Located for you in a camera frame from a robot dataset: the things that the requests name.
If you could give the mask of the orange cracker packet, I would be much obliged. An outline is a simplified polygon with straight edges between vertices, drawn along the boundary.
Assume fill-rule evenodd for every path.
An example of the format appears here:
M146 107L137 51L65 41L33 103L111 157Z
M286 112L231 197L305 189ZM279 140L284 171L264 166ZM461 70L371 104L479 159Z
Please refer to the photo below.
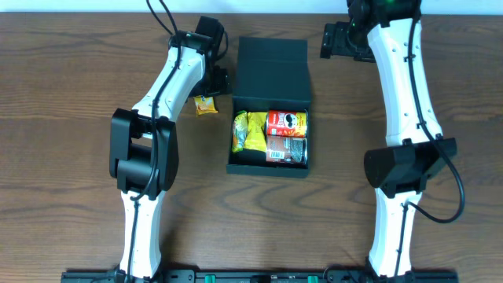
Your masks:
M198 96L194 98L196 116L218 113L213 97Z

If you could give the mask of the green pandan snack packet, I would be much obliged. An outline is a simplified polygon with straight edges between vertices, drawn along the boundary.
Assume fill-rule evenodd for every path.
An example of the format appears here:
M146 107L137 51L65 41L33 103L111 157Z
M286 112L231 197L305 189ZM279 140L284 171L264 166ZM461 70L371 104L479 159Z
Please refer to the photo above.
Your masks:
M248 135L248 113L239 111L233 121L232 153L238 153L244 149L244 143Z

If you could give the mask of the black gift box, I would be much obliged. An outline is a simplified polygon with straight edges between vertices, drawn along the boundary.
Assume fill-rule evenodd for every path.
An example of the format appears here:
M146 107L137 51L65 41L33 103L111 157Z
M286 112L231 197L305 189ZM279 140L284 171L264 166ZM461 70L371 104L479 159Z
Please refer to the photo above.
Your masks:
M312 100L307 41L239 38L233 87L233 114L270 110L309 113ZM226 172L235 175L305 178L310 165L266 161L266 154L245 149L229 153Z

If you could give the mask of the yellow snack packet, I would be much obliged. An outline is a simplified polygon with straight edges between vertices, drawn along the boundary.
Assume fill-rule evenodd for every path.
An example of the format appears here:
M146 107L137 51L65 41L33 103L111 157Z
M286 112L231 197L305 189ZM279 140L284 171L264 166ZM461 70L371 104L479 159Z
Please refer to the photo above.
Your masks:
M244 142L245 149L266 151L266 135L264 134L266 118L266 112L249 112L247 114L248 133Z

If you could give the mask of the red Pringles can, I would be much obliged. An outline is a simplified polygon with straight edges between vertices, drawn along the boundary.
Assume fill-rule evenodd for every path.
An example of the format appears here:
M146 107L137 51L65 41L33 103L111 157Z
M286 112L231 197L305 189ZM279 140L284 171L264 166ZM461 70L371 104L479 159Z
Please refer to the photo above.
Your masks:
M305 138L308 130L306 112L270 110L267 113L266 134L271 136Z

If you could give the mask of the brown Pringles can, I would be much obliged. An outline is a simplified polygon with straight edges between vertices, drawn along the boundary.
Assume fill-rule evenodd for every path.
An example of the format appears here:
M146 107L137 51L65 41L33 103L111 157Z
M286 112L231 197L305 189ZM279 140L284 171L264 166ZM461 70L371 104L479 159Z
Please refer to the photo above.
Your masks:
M306 164L307 139L283 136L268 136L266 161L279 164Z

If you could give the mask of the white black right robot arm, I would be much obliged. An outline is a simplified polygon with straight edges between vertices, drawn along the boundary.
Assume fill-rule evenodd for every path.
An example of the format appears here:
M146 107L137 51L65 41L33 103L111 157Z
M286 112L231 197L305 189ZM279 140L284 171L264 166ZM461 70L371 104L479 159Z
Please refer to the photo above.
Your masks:
M329 282L456 282L450 270L415 270L410 242L416 213L447 224L464 211L464 187L452 163L455 138L445 138L428 92L421 51L420 0L348 0L347 22L326 24L322 58L335 55L378 67L386 114L386 145L364 155L364 171L376 195L373 245L363 268L337 267ZM459 191L454 215L441 219L419 202L428 180L444 167Z

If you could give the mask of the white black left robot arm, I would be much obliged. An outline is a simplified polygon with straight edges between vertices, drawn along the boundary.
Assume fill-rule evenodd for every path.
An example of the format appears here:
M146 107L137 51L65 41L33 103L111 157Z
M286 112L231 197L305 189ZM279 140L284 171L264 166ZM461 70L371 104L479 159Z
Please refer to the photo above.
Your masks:
M116 282L160 278L160 215L179 164L176 121L189 98L231 93L227 70L216 64L225 56L220 46L227 42L223 25L211 17L201 17L194 32L177 30L146 95L132 109L118 108L112 115L109 172L125 211Z

